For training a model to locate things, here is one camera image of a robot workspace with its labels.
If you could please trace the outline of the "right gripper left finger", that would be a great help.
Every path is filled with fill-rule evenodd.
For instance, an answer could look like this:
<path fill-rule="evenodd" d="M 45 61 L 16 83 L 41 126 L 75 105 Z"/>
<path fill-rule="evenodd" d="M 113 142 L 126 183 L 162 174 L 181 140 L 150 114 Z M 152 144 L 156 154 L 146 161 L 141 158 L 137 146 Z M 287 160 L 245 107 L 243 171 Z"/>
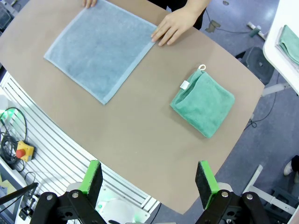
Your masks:
<path fill-rule="evenodd" d="M 104 224 L 105 220 L 95 209 L 102 182 L 101 162 L 93 160 L 78 189 L 61 196 L 53 192 L 41 194 L 30 222 L 66 224 L 69 220 L 78 220 L 81 224 Z"/>

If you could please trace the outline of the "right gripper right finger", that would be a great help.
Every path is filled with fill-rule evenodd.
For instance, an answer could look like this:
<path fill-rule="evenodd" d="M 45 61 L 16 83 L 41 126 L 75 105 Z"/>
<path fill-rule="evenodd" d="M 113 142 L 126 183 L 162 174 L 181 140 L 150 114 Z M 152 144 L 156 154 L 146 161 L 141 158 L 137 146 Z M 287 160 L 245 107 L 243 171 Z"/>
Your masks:
<path fill-rule="evenodd" d="M 269 224 L 269 217 L 255 192 L 241 196 L 220 189 L 207 161 L 199 161 L 195 182 L 204 208 L 198 224 Z"/>

